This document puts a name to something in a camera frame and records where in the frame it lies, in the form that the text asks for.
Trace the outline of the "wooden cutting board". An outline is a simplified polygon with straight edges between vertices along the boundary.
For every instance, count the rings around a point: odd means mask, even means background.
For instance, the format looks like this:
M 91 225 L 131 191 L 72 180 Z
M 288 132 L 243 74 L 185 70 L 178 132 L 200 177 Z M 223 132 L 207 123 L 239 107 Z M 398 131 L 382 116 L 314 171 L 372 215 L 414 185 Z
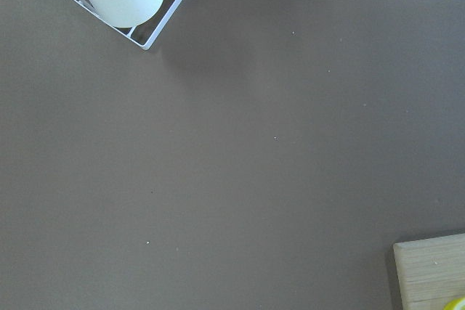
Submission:
M 444 309 L 464 297 L 464 235 L 393 245 L 404 309 Z

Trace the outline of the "lemon slice upper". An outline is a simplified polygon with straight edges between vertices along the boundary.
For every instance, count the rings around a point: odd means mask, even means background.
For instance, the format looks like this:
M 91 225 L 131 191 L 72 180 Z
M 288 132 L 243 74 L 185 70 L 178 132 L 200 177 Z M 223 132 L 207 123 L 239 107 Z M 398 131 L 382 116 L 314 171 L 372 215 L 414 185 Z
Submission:
M 465 310 L 465 297 L 454 299 L 448 302 L 443 310 Z

